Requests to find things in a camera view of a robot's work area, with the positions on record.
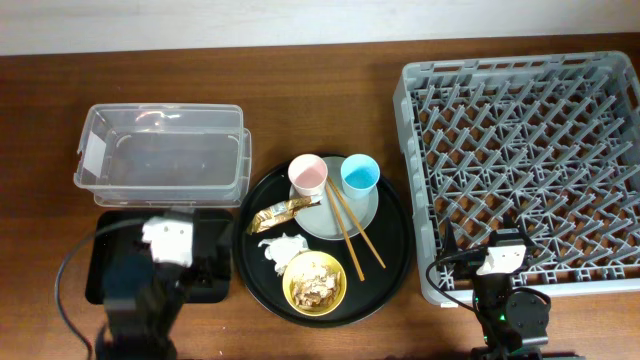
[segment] chopsticks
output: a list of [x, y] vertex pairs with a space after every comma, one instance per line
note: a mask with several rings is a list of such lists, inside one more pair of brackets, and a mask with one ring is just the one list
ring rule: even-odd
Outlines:
[[347, 202], [344, 201], [344, 198], [342, 197], [342, 194], [340, 194], [340, 191], [338, 191], [338, 188], [336, 187], [336, 184], [334, 184], [333, 180], [331, 180], [331, 178], [328, 177], [328, 176], [327, 176], [327, 181], [329, 182], [329, 185], [331, 186], [331, 189], [333, 189], [333, 192], [336, 193], [336, 197], [338, 198], [338, 200], [342, 204], [342, 207], [344, 207], [344, 209], [347, 211], [347, 214], [349, 214], [349, 217], [351, 218], [351, 221], [353, 221], [353, 224], [358, 228], [358, 231], [360, 232], [360, 234], [364, 238], [364, 241], [367, 243], [367, 245], [369, 245], [369, 249], [371, 249], [371, 252], [373, 252], [373, 255], [376, 256], [376, 259], [378, 259], [378, 262], [380, 263], [380, 265], [382, 265], [382, 268], [386, 269], [387, 266], [384, 264], [384, 261], [382, 261], [382, 258], [380, 257], [380, 255], [376, 251], [376, 248], [371, 243], [371, 240], [369, 240], [369, 237], [367, 236], [367, 233], [364, 232], [364, 229], [362, 228], [362, 225], [360, 225], [360, 222], [358, 221], [358, 218], [353, 214], [353, 211], [351, 211], [351, 208], [349, 207], [349, 205], [347, 205]]
[[356, 257], [356, 252], [353, 251], [353, 245], [351, 245], [349, 234], [347, 234], [347, 230], [344, 228], [344, 224], [342, 223], [342, 218], [340, 217], [340, 213], [338, 212], [336, 201], [333, 200], [333, 196], [331, 196], [331, 191], [329, 191], [329, 185], [327, 185], [326, 188], [327, 188], [327, 197], [329, 198], [329, 202], [331, 203], [331, 208], [333, 209], [333, 213], [336, 215], [336, 219], [338, 219], [338, 225], [340, 225], [340, 230], [342, 230], [342, 235], [344, 236], [344, 240], [347, 242], [349, 253], [351, 253], [351, 259], [353, 259], [353, 264], [356, 266], [356, 270], [358, 271], [358, 277], [360, 278], [360, 281], [364, 281], [364, 274], [362, 273], [362, 269], [360, 268], [360, 263], [358, 262], [358, 257]]
[[364, 241], [367, 243], [367, 245], [369, 245], [369, 248], [373, 252], [373, 255], [375, 255], [376, 259], [378, 259], [378, 262], [380, 263], [380, 265], [382, 265], [382, 268], [386, 269], [387, 266], [384, 264], [384, 261], [382, 261], [382, 258], [376, 251], [376, 248], [371, 243], [371, 240], [367, 236], [367, 233], [364, 232], [364, 229], [362, 228], [362, 225], [360, 225], [358, 218], [356, 218], [356, 216], [353, 214], [353, 212], [351, 211], [351, 208], [349, 208], [349, 205], [347, 205], [347, 202], [344, 200], [344, 198], [340, 194], [340, 191], [338, 191], [336, 184], [333, 183], [333, 180], [331, 180], [330, 177], [327, 177], [327, 197], [329, 198], [329, 202], [331, 203], [331, 208], [333, 209], [333, 212], [336, 215], [336, 219], [338, 219], [338, 225], [340, 226], [340, 230], [342, 230], [342, 235], [344, 236], [344, 239], [347, 242], [347, 247], [349, 248], [349, 252], [351, 253], [351, 258], [353, 259], [353, 263], [355, 264], [356, 270], [358, 271], [358, 276], [360, 277], [360, 281], [364, 281], [364, 274], [362, 273], [362, 269], [360, 268], [360, 263], [358, 262], [356, 253], [353, 250], [353, 245], [351, 244], [349, 234], [347, 233], [347, 230], [344, 227], [344, 223], [342, 222], [342, 218], [340, 217], [340, 212], [338, 212], [338, 207], [336, 206], [335, 200], [333, 200], [333, 196], [329, 191], [329, 187], [331, 187], [333, 192], [336, 194], [338, 201], [340, 201], [340, 204], [342, 204], [342, 207], [345, 209], [345, 211], [351, 218], [351, 221], [353, 222], [353, 224], [356, 226], [356, 228], [358, 228], [358, 231], [364, 238]]

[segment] food in bowl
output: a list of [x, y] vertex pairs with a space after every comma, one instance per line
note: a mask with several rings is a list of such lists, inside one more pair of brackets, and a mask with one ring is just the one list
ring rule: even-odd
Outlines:
[[305, 264], [292, 279], [294, 304], [309, 311], [331, 305], [340, 294], [340, 275], [327, 265], [314, 261]]

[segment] crumpled napkin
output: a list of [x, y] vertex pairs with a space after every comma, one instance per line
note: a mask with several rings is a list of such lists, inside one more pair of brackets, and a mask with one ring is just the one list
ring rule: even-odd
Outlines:
[[258, 247], [262, 245], [267, 245], [264, 257], [276, 262], [275, 270], [280, 276], [284, 274], [287, 265], [296, 255], [309, 250], [307, 239], [302, 235], [289, 237], [284, 233], [282, 237], [260, 241]]

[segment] gray dish rack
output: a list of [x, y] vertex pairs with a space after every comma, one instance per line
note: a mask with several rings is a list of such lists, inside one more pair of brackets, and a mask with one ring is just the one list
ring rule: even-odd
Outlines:
[[[536, 244], [512, 277], [551, 296], [640, 290], [640, 85], [620, 52], [412, 63], [393, 96], [413, 200], [422, 294], [444, 220], [458, 246], [505, 214]], [[470, 302], [469, 282], [434, 269]]]

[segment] gray plate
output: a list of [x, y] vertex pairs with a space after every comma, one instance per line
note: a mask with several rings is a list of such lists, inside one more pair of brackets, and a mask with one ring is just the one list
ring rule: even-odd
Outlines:
[[[342, 162], [345, 159], [343, 157], [330, 156], [323, 158], [323, 160], [327, 163], [329, 176], [338, 187], [342, 197], [351, 208], [351, 211], [358, 219], [362, 228], [366, 229], [367, 226], [371, 224], [371, 221], [373, 221], [373, 218], [376, 216], [376, 211], [378, 210], [378, 187], [374, 187], [369, 195], [364, 198], [357, 200], [351, 199], [342, 191], [340, 166], [342, 166]], [[338, 201], [338, 198], [333, 193], [331, 195], [336, 202], [336, 206], [338, 206], [342, 222], [347, 229], [349, 237], [358, 235], [358, 228], [351, 222], [351, 218], [342, 207], [340, 201]], [[298, 196], [298, 193], [296, 193], [292, 185], [291, 190], [289, 190], [289, 198], [293, 199]], [[320, 205], [301, 210], [298, 213], [298, 216], [295, 217], [296, 222], [298, 222], [298, 225], [300, 225], [300, 227], [306, 232], [320, 239], [344, 240], [342, 231], [340, 231], [340, 226], [338, 225], [338, 221], [331, 209], [331, 204], [329, 203], [329, 199], [327, 198], [325, 191], [322, 192], [322, 196], [323, 198], [322, 201], [320, 201]]]

